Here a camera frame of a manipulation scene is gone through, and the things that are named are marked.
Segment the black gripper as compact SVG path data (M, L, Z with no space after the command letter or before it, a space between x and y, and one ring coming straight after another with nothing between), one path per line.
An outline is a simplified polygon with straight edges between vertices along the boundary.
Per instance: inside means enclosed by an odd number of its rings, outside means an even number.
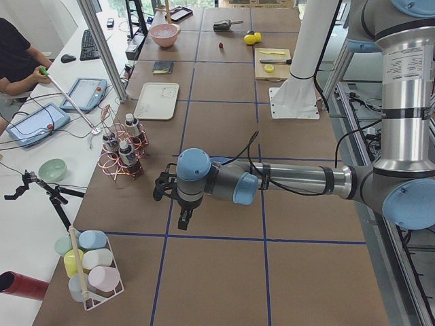
M185 230L188 227L190 219L192 218L193 210L198 208L202 201L203 198L199 198L194 201L188 201L182 198L177 200L181 207L180 217L177 225L180 230Z

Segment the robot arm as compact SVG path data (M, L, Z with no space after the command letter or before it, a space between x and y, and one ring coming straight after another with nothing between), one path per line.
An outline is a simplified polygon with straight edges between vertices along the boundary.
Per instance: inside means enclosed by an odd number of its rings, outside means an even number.
M349 36L375 42L383 55L381 156L374 164L220 163L201 149L187 149L178 157L173 190L181 207L179 229L187 229L205 194L248 205L258 190L270 188L355 200L408 230L434 224L434 164L428 157L434 2L354 1Z

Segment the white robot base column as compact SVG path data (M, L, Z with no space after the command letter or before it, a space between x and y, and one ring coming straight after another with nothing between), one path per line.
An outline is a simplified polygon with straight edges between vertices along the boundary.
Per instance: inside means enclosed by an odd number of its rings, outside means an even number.
M290 75L280 88L270 89L273 119L319 119L315 74L340 6L339 0L307 1Z

